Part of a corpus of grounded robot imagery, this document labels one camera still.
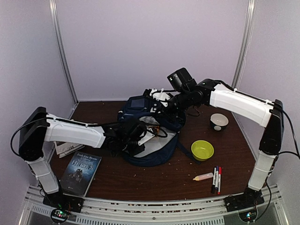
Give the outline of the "orange comic paperback book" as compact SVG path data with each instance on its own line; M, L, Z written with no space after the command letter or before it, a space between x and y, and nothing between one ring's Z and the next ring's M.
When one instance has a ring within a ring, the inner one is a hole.
M147 127L147 131L149 133L151 133L152 135L154 135L154 136L161 136L161 134L160 134L160 128L158 126Z

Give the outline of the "navy blue student backpack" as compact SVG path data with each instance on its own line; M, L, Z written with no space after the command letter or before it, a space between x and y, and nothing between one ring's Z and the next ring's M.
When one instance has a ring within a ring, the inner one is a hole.
M153 137L147 141L145 150L135 156L129 156L124 151L121 156L132 165L140 167L152 167L166 163L173 156L175 149L179 148L188 158L194 159L191 151L187 150L179 142L180 130L186 123L184 111L178 112L174 117L168 117L161 112L161 104L144 96L130 97L118 112L117 121L126 121L137 118L140 121L159 125L166 132L167 137Z

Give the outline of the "dark Wuthering Heights book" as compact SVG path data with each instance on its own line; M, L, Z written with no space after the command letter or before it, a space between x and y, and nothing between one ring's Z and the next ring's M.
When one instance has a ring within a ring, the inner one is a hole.
M60 179L64 192L85 197L101 160L100 156L76 151Z

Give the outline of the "white Afternoon Tea book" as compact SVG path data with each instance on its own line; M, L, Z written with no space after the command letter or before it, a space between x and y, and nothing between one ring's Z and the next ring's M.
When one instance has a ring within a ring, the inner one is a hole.
M70 143L70 142L56 142L56 141L54 141L54 146L55 146L56 154L59 156L59 158L65 157L66 155L69 155L72 152L85 147L82 144Z

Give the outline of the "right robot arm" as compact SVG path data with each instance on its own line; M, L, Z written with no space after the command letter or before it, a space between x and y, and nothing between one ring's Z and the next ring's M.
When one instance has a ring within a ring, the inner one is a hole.
M243 194L236 196L243 206L250 207L258 200L259 191L266 184L281 150L284 133L282 102L240 92L221 80L205 79L197 83L184 67L170 74L168 80L177 95L171 96L163 89L150 93L162 103L166 113L177 113L191 106L213 106L246 117L264 128L259 156L248 185Z

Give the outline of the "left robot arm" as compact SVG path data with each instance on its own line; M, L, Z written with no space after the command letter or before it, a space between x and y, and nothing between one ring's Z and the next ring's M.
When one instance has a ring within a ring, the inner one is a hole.
M50 202L63 208L67 197L44 157L44 142L76 143L118 152L131 143L138 143L146 133L146 126L136 118L98 125L60 118L38 107L12 134L10 145L19 135L18 150L11 151L31 167Z

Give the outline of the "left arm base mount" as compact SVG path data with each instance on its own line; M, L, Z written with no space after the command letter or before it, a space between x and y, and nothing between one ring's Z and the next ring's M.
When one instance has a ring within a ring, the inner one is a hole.
M81 212L83 207L82 198L65 195L61 188L54 194L48 194L41 188L40 194L44 197L43 204L52 207L50 219L58 225L65 223L72 212Z

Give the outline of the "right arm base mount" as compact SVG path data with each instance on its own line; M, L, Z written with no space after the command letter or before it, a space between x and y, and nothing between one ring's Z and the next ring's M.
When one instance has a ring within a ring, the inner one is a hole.
M238 211L240 220L249 224L258 219L257 206L264 203L264 198L261 190L246 187L243 193L226 197L224 203L227 212Z

